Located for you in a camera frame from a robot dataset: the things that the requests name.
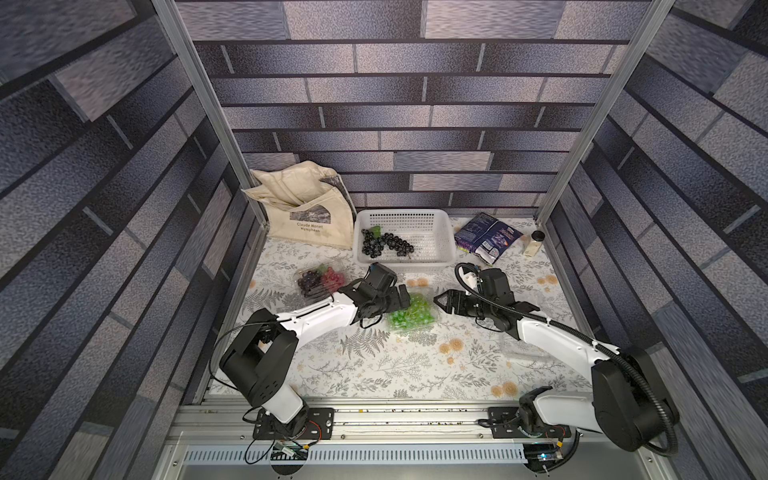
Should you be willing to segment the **clear clamshell container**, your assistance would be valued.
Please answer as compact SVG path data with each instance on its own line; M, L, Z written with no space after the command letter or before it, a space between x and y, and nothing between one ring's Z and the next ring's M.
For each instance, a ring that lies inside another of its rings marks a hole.
M325 262L299 270L294 283L306 300L318 301L345 286L350 278L339 262Z
M410 306L385 315L387 327L397 333L411 332L433 326L439 319L433 298L435 292L427 287L409 291Z

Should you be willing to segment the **red grape bunch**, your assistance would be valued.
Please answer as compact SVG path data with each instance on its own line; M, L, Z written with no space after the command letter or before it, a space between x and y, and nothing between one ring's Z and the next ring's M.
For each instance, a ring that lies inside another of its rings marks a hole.
M346 278L342 272L328 267L321 276L321 283L328 292L336 292L346 284Z

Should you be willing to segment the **black grape bunch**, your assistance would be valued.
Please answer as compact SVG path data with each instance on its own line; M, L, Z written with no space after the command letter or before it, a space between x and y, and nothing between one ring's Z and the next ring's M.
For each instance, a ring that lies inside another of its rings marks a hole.
M393 252L397 257L408 257L415 252L415 247L402 237L391 232L384 232L380 226L363 229L361 251L370 258L381 257L385 251Z

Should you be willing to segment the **dark purple grape bunch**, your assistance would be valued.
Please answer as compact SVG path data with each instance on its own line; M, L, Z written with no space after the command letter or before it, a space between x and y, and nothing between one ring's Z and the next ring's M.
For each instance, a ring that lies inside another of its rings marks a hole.
M321 283L322 274L317 270L304 272L297 280L300 293L306 299L322 297L326 290Z

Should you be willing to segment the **green grape bunch front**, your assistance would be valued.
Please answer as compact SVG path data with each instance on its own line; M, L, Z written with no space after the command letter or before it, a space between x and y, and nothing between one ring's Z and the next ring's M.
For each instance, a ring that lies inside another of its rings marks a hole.
M408 311L393 312L387 317L387 320L389 326L395 331L408 331L415 326L414 318Z

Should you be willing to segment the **green grape bunch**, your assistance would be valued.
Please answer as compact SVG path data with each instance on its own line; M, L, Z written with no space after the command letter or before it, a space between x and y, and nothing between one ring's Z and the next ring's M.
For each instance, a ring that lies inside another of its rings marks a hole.
M414 318L408 311L393 312L387 317L387 320L389 326L395 331L408 331L415 326Z
M407 310L414 318L415 326L413 328L431 325L435 322L435 316L432 312L431 303L422 294L415 294L411 297L411 305Z

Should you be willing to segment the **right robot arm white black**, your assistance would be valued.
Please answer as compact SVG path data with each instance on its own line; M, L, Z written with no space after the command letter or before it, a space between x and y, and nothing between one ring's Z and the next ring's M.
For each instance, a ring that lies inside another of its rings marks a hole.
M635 347L594 339L519 301L498 268L470 263L454 268L458 288L434 297L449 315L491 321L491 331L530 344L566 364L590 386L588 392L539 387L522 395L506 427L543 435L558 426L603 434L625 451L646 448L672 457L679 449L679 411L650 356Z

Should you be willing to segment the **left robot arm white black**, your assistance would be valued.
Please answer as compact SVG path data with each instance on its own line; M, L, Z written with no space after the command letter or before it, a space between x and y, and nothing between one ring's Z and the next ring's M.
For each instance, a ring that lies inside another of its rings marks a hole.
M397 274L374 263L363 277L312 305L280 314L262 308L222 335L234 337L218 361L222 383L264 410L276 434L295 438L310 423L309 407L286 381L296 351L336 329L370 328L410 304Z

